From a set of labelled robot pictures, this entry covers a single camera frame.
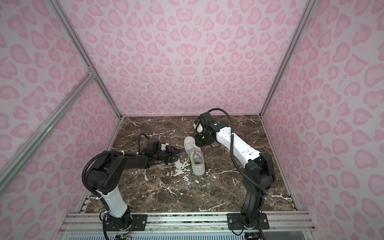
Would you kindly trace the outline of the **left corner frame post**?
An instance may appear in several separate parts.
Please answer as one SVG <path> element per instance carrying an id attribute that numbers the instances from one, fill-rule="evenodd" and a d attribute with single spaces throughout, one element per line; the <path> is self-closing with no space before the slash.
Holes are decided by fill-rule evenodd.
<path id="1" fill-rule="evenodd" d="M 111 94 L 107 90 L 106 85 L 104 84 L 102 78 L 100 77 L 98 71 L 96 70 L 95 65 L 93 64 L 88 52 L 86 51 L 86 48 L 84 47 L 81 39 L 79 38 L 78 34 L 76 33 L 75 29 L 73 28 L 73 25 L 71 24 L 69 17 L 65 13 L 60 1 L 48 0 L 48 4 L 51 6 L 53 12 L 57 16 L 59 22 L 61 23 L 61 25 L 64 28 L 65 32 L 67 33 L 68 37 L 70 38 L 75 49 L 79 53 L 81 59 L 86 64 L 87 68 L 89 69 L 89 72 L 95 76 L 96 82 L 97 82 L 99 88 L 101 89 L 104 97 L 106 98 L 107 103 L 113 109 L 113 111 L 114 111 L 115 115 L 118 117 L 118 119 L 121 120 L 123 118 L 123 115 L 121 114 L 120 110 L 118 109 L 117 104 L 113 100 Z"/>

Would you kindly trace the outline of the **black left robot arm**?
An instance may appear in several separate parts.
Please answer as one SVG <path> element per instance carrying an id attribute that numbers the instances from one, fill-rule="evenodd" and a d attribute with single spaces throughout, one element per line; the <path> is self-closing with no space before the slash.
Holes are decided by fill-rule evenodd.
<path id="1" fill-rule="evenodd" d="M 101 200 L 107 213 L 105 223 L 127 229 L 132 224 L 131 211 L 123 200 L 119 182 L 124 170 L 148 169 L 161 163 L 171 164 L 178 160 L 181 149 L 148 139 L 146 148 L 136 153 L 104 151 L 93 157 L 84 167 L 84 187 Z"/>

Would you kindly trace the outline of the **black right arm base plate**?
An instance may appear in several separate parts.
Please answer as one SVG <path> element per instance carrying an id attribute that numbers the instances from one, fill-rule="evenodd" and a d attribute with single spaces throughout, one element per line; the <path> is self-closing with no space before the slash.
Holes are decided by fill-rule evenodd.
<path id="1" fill-rule="evenodd" d="M 253 217 L 247 217 L 242 213 L 226 214 L 229 230 L 257 230 L 261 227 L 262 230 L 269 230 L 269 220 L 265 213 L 258 213 Z"/>

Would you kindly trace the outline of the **white sneaker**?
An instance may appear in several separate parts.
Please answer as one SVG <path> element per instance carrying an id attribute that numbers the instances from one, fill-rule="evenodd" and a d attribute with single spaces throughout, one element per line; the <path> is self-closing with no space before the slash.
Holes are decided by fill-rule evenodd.
<path id="1" fill-rule="evenodd" d="M 205 173 L 204 155 L 200 147 L 195 143 L 195 139 L 188 136 L 184 139 L 184 148 L 191 162 L 192 171 L 196 176 L 201 176 Z"/>

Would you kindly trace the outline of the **corner frame post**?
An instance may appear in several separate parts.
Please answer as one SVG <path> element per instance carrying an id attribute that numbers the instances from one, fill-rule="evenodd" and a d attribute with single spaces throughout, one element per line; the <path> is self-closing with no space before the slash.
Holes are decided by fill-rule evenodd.
<path id="1" fill-rule="evenodd" d="M 102 78 L 100 77 L 98 71 L 96 70 L 95 65 L 93 64 L 88 52 L 86 51 L 86 48 L 84 47 L 81 39 L 79 38 L 78 34 L 76 33 L 75 29 L 73 28 L 73 25 L 71 24 L 69 17 L 65 13 L 60 1 L 48 0 L 48 4 L 51 6 L 53 12 L 57 16 L 59 22 L 61 23 L 61 25 L 64 28 L 65 32 L 67 33 L 68 37 L 70 38 L 75 49 L 79 53 L 81 59 L 86 64 L 87 68 L 89 69 L 89 72 L 95 76 L 96 82 L 97 82 L 99 88 L 101 89 L 104 97 L 106 98 L 107 103 L 113 109 L 113 111 L 114 111 L 115 115 L 118 117 L 118 119 L 121 120 L 123 118 L 123 115 L 121 114 L 120 110 L 118 109 L 117 104 L 113 100 L 111 94 L 107 90 L 106 85 L 104 84 Z"/>
<path id="2" fill-rule="evenodd" d="M 278 85 L 279 85 L 279 83 L 283 77 L 283 74 L 284 74 L 286 68 L 289 66 L 290 60 L 291 60 L 291 58 L 295 52 L 297 45 L 300 42 L 300 39 L 302 38 L 302 35 L 304 34 L 304 32 L 306 30 L 306 27 L 307 27 L 312 15 L 314 14 L 314 12 L 316 10 L 318 2 L 319 1 L 316 1 L 316 0 L 309 0 L 306 3 L 306 6 L 303 10 L 303 13 L 299 19 L 298 25 L 297 25 L 295 31 L 293 32 L 293 35 L 292 35 L 291 40 L 288 44 L 288 47 L 285 51 L 282 62 L 278 68 L 278 71 L 275 75 L 275 78 L 273 80 L 271 88 L 268 92 L 266 101 L 265 101 L 265 103 L 261 109 L 261 112 L 259 115 L 261 119 L 266 115 L 267 109 L 268 109 L 268 107 L 272 101 L 274 93 L 277 90 L 277 87 L 278 87 Z"/>

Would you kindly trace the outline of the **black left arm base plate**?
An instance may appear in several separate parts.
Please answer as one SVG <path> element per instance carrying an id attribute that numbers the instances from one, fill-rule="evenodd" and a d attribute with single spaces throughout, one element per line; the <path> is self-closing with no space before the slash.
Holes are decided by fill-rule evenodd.
<path id="1" fill-rule="evenodd" d="M 107 232 L 144 231 L 147 224 L 147 215 L 125 214 L 121 218 L 105 214 L 103 230 Z"/>

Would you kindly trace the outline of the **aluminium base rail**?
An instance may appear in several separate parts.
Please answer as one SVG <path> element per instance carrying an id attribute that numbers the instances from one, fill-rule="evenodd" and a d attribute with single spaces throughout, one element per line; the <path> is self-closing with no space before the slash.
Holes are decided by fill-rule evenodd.
<path id="1" fill-rule="evenodd" d="M 269 230 L 229 230 L 226 214 L 239 212 L 136 213 L 147 215 L 144 231 L 107 232 L 100 214 L 69 214 L 59 240 L 317 240 L 305 211 L 264 212 Z"/>

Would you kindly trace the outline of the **aluminium diagonal frame strut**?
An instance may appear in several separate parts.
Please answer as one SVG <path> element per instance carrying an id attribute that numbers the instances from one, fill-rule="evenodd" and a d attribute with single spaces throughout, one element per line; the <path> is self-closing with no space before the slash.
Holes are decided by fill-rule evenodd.
<path id="1" fill-rule="evenodd" d="M 94 80 L 94 78 L 94 72 L 89 71 L 81 82 L 74 87 L 70 94 L 65 97 L 65 99 L 57 106 L 50 116 L 40 125 L 32 137 L 11 158 L 10 162 L 1 172 L 1 193 L 5 191 L 8 185 L 22 170 L 27 161 L 41 146 L 52 130 L 58 125 L 64 115 L 82 95 L 84 90 Z"/>

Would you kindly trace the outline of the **right corner frame post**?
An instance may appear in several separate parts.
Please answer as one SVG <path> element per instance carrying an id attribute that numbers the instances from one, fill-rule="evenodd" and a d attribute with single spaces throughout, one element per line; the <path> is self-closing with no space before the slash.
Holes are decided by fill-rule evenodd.
<path id="1" fill-rule="evenodd" d="M 279 83 L 283 77 L 283 74 L 284 74 L 286 68 L 289 66 L 290 60 L 291 60 L 291 58 L 295 52 L 297 45 L 300 42 L 300 39 L 302 38 L 302 35 L 304 34 L 304 32 L 306 30 L 306 27 L 307 27 L 312 15 L 314 14 L 314 12 L 316 10 L 318 2 L 319 1 L 316 1 L 316 0 L 309 0 L 306 3 L 306 6 L 303 10 L 303 13 L 299 19 L 298 25 L 297 25 L 295 31 L 293 32 L 293 35 L 292 35 L 291 40 L 288 44 L 288 47 L 285 51 L 282 62 L 278 68 L 278 71 L 275 75 L 275 78 L 273 80 L 271 88 L 268 92 L 266 101 L 265 101 L 265 103 L 261 109 L 261 112 L 259 115 L 261 119 L 266 115 L 267 109 L 268 109 L 268 107 L 272 101 L 274 93 L 277 90 L 277 87 L 278 87 L 278 85 L 279 85 Z"/>

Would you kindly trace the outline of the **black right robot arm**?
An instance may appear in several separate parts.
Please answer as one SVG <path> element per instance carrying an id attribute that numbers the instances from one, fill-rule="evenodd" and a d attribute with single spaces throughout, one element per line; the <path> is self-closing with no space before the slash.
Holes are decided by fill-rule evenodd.
<path id="1" fill-rule="evenodd" d="M 230 230 L 270 228 L 267 215 L 262 212 L 275 182 L 272 156 L 255 150 L 234 131 L 234 122 L 223 109 L 211 109 L 195 120 L 195 142 L 198 147 L 210 146 L 217 142 L 230 151 L 232 163 L 243 176 L 246 197 L 241 212 L 228 215 Z"/>

